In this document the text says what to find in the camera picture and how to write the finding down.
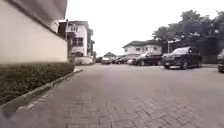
car windshield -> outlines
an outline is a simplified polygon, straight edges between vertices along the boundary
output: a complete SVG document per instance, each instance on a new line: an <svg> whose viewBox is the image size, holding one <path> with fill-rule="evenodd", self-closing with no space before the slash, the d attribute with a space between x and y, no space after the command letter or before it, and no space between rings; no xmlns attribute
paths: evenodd
<svg viewBox="0 0 224 128"><path fill-rule="evenodd" d="M173 54L185 54L188 52L188 47L186 48L178 48L178 49L175 49L172 53Z"/></svg>
<svg viewBox="0 0 224 128"><path fill-rule="evenodd" d="M143 53L139 57L145 57L147 54L148 54L147 52L146 53Z"/></svg>
<svg viewBox="0 0 224 128"><path fill-rule="evenodd" d="M109 60L108 58L103 58L103 60Z"/></svg>

tree canopy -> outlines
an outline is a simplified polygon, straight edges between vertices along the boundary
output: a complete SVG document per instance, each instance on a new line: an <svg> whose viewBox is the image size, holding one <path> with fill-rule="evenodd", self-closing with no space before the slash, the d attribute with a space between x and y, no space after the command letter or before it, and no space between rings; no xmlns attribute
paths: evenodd
<svg viewBox="0 0 224 128"><path fill-rule="evenodd" d="M183 12L181 20L161 26L153 32L154 40L162 42L164 46L168 42L184 45L198 42L202 39L213 37L219 42L224 42L224 12L217 11L217 17L210 19L209 16L201 16L194 10Z"/></svg>

paved driveway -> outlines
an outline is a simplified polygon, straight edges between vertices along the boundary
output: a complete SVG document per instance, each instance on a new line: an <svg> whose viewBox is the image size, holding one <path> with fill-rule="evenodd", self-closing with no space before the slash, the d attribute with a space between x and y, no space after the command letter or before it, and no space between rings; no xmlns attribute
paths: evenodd
<svg viewBox="0 0 224 128"><path fill-rule="evenodd" d="M83 68L0 126L224 128L224 75L215 68Z"/></svg>

white building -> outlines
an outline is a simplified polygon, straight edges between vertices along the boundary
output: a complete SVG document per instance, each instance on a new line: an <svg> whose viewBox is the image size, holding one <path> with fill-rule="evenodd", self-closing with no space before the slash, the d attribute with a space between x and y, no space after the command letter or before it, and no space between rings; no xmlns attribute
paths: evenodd
<svg viewBox="0 0 224 128"><path fill-rule="evenodd" d="M150 52L154 55L161 55L162 48L156 43L152 43L150 41L132 41L125 45L124 47L124 55L126 56L139 56L145 52Z"/></svg>
<svg viewBox="0 0 224 128"><path fill-rule="evenodd" d="M69 56L75 63L89 64L93 62L93 30L87 21L68 21L59 23L59 33L69 42Z"/></svg>

house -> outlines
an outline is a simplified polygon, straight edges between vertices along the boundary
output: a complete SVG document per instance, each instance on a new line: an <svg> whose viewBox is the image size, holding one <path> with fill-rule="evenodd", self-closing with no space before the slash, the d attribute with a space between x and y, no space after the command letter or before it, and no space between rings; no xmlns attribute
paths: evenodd
<svg viewBox="0 0 224 128"><path fill-rule="evenodd" d="M58 35L67 0L1 0L0 64L66 62Z"/></svg>
<svg viewBox="0 0 224 128"><path fill-rule="evenodd" d="M132 41L125 45L124 55L129 57L136 57L145 52L152 54L162 54L162 48L159 43L149 41Z"/></svg>
<svg viewBox="0 0 224 128"><path fill-rule="evenodd" d="M110 60L116 59L116 55L111 52L106 53L103 57L108 58Z"/></svg>
<svg viewBox="0 0 224 128"><path fill-rule="evenodd" d="M68 40L68 56L74 63L89 64L93 62L93 30L87 21L66 21L59 23L58 33Z"/></svg>

